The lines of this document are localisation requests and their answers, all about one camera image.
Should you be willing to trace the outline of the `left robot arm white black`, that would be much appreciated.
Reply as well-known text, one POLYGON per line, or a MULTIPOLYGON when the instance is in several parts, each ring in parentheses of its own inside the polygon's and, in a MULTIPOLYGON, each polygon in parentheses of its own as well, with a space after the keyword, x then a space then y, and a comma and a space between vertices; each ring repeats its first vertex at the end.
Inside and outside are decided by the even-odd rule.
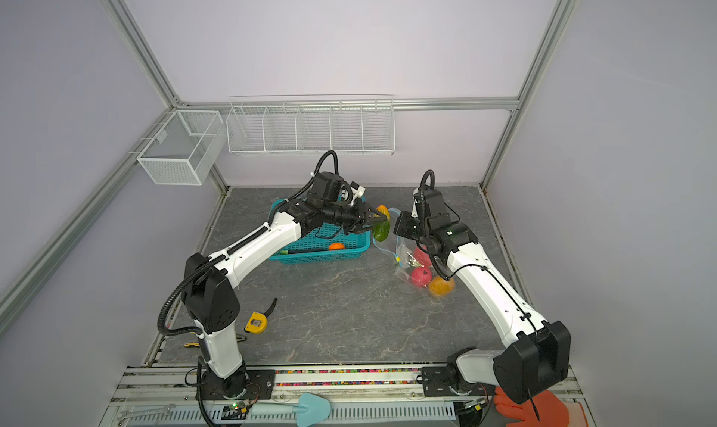
POLYGON ((368 203, 364 193, 338 169, 325 171, 317 165, 310 180, 272 206, 258 228, 216 253, 196 253, 187 260, 184 279, 162 304, 157 330, 166 337, 198 338, 199 387, 213 384, 226 399, 246 392, 248 372, 236 340, 240 312, 236 288, 272 255, 323 225, 334 225, 344 234, 361 234, 385 223, 386 214, 368 203))

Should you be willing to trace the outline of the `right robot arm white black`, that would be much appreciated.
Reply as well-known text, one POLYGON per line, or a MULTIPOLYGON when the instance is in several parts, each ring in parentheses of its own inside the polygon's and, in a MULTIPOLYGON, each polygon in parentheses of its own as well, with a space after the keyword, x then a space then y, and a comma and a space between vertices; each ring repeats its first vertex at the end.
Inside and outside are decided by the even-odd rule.
POLYGON ((563 322, 548 322, 506 281, 484 247, 444 201, 435 173, 426 171, 413 194, 414 207, 401 212, 394 232, 413 240, 438 277, 461 281, 493 322, 503 352, 461 350, 447 361, 456 389, 472 384, 499 387, 518 404, 534 399, 569 374, 571 333, 563 322))

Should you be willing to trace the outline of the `orange gloved hand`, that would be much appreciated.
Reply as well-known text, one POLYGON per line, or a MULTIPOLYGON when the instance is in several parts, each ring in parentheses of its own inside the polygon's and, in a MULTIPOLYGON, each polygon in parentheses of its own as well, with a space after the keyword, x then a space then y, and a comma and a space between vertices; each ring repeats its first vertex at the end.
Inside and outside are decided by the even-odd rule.
POLYGON ((517 404, 498 387, 494 396, 496 410, 518 427, 566 427, 569 410, 553 393, 545 391, 534 396, 530 402, 517 404))

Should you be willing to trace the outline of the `clear zip top bag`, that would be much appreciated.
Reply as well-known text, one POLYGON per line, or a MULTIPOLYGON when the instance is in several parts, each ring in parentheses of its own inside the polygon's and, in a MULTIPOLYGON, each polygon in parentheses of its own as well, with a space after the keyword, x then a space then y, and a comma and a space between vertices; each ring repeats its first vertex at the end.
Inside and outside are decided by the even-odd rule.
MULTIPOLYGON (((396 222, 396 219, 398 218, 400 211, 396 208, 388 208, 390 211, 390 233, 388 235, 388 238, 383 242, 377 242, 373 239, 372 235, 372 242, 373 245, 379 249, 384 255, 389 256, 393 262, 394 262, 394 268, 395 268, 395 274, 398 278, 402 279, 406 283, 410 283, 409 278, 412 270, 414 268, 420 268, 420 264, 416 262, 416 260, 413 257, 413 251, 414 249, 418 248, 416 245, 414 245, 411 240, 407 240, 406 238, 398 237, 393 233, 393 227, 396 222)), ((430 267, 432 271, 432 278, 438 276, 437 271, 433 268, 433 266, 430 267)), ((429 292, 428 287, 423 287, 420 289, 425 289, 429 292)))

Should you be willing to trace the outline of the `red pepper toy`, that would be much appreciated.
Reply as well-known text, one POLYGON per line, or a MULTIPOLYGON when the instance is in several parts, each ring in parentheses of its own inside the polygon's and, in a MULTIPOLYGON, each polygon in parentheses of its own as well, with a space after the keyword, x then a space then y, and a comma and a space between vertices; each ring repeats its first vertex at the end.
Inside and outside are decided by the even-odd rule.
POLYGON ((431 257, 419 248, 414 249, 413 257, 422 267, 430 268, 432 266, 431 257))

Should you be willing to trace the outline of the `pink dragon fruit toy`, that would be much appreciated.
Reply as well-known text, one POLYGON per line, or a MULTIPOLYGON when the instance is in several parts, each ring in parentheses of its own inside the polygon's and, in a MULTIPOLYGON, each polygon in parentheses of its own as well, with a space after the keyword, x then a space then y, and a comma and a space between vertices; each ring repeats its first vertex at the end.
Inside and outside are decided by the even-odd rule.
POLYGON ((427 267, 414 268, 410 274, 409 281, 418 288, 427 287, 432 280, 432 271, 427 267))

